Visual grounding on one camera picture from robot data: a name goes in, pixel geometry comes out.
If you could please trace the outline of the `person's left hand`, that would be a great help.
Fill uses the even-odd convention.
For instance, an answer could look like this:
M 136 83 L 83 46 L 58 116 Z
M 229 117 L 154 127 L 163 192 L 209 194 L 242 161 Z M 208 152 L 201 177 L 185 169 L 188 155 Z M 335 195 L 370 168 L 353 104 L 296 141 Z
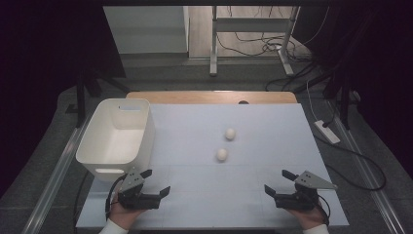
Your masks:
M 119 227 L 129 230 L 136 222 L 137 218 L 144 213 L 144 210 L 125 209 L 115 197 L 110 206 L 109 219 Z

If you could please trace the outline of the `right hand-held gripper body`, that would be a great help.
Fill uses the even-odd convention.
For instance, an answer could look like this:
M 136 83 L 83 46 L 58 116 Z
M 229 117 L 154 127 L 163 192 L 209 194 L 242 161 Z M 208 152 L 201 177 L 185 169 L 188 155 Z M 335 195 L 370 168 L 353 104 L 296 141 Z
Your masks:
M 310 211 L 319 203 L 319 189 L 336 190 L 337 185 L 318 175 L 305 171 L 293 181 L 295 192 L 292 194 L 276 194 L 277 208 Z

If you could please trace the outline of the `white plastic bin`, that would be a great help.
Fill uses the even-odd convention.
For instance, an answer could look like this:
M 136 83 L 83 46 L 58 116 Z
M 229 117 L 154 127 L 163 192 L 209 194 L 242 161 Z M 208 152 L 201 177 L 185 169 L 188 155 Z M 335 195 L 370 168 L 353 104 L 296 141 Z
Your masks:
M 155 124 L 144 98 L 109 98 L 94 111 L 76 159 L 95 178 L 115 181 L 135 167 L 149 169 Z

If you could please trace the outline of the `grey metal desk frame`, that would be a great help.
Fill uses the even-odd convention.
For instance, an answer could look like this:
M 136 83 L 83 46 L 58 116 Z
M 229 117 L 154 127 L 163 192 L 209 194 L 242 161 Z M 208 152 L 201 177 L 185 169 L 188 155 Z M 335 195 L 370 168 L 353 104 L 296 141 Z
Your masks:
M 277 46 L 277 53 L 287 76 L 293 76 L 293 70 L 287 58 L 287 45 L 297 19 L 298 6 L 293 6 L 288 19 L 258 19 L 258 18 L 219 18 L 217 7 L 212 6 L 212 38 L 209 57 L 209 75 L 217 75 L 217 38 L 218 32 L 270 32 L 282 33 L 283 40 Z

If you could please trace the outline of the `white power strip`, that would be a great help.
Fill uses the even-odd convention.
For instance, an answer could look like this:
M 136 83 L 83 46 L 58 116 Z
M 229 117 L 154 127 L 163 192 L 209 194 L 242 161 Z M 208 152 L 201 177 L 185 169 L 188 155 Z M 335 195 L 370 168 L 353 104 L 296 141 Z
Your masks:
M 321 134 L 332 144 L 340 142 L 340 138 L 335 135 L 331 129 L 322 121 L 318 120 L 314 123 L 316 128 L 321 132 Z

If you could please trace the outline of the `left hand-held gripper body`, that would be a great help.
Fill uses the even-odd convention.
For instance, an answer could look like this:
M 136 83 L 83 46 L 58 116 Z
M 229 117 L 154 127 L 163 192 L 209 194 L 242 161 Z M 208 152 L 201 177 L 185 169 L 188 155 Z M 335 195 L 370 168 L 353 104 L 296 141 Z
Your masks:
M 145 194 L 142 188 L 146 178 L 142 178 L 135 168 L 124 175 L 118 190 L 118 202 L 128 210 L 158 209 L 162 197 L 158 194 Z

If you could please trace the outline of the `aluminium floor rail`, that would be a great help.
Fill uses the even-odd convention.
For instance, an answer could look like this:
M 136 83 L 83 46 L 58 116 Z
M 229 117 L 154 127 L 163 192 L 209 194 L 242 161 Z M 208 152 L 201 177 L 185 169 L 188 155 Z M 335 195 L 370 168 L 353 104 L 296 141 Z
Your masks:
M 328 100 L 326 103 L 329 107 L 330 112 L 333 114 L 333 122 L 337 126 L 337 129 L 342 136 L 343 141 L 346 143 L 346 147 L 356 154 L 361 154 L 361 150 L 357 144 L 356 139 L 354 138 L 354 135 L 342 124 L 337 108 L 333 106 L 333 103 L 330 100 Z M 356 155 L 355 164 L 361 177 L 363 178 L 364 183 L 367 186 L 375 188 L 380 185 L 380 178 L 378 178 L 378 176 L 375 174 L 373 165 L 371 163 L 368 163 L 365 159 L 361 159 Z M 385 190 L 381 189 L 378 191 L 372 191 L 371 196 L 376 206 L 378 207 L 378 210 L 383 220 L 385 221 L 389 232 L 391 234 L 407 234 L 406 229 L 403 226 L 402 221 L 396 213 L 396 210 Z
M 21 234 L 39 234 L 91 118 L 92 114 L 88 113 L 79 126 L 73 130 Z

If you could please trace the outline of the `white board sheet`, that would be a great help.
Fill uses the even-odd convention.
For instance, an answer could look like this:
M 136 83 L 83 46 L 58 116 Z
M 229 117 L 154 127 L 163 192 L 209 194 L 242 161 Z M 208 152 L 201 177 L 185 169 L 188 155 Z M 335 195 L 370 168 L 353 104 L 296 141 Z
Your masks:
M 264 191 L 291 194 L 296 175 L 328 172 L 303 108 L 293 104 L 154 104 L 156 136 L 146 193 L 170 187 L 140 230 L 247 230 L 297 226 Z M 227 129 L 236 131 L 233 140 Z M 224 162 L 218 149 L 228 151 Z

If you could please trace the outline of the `wooden table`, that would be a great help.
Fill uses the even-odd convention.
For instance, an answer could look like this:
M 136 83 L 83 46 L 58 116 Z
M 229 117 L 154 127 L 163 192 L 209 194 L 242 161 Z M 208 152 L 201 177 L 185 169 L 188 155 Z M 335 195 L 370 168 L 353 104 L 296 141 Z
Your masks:
M 297 103 L 291 92 L 246 91 L 151 91 L 130 92 L 127 98 L 145 98 L 162 104 L 274 104 Z

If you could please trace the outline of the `white cabinet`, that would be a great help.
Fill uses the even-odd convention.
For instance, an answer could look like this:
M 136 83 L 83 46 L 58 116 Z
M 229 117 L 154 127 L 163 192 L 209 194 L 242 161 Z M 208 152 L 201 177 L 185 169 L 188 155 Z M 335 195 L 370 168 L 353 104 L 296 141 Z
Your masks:
M 187 6 L 104 7 L 120 54 L 188 52 Z

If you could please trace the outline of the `person's right hand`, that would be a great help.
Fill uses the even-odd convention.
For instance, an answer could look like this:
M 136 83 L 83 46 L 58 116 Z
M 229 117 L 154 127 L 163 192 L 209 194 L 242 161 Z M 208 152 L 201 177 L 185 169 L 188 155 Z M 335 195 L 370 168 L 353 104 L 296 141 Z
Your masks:
M 311 211 L 288 210 L 299 222 L 303 230 L 309 230 L 324 224 L 324 216 L 318 208 Z

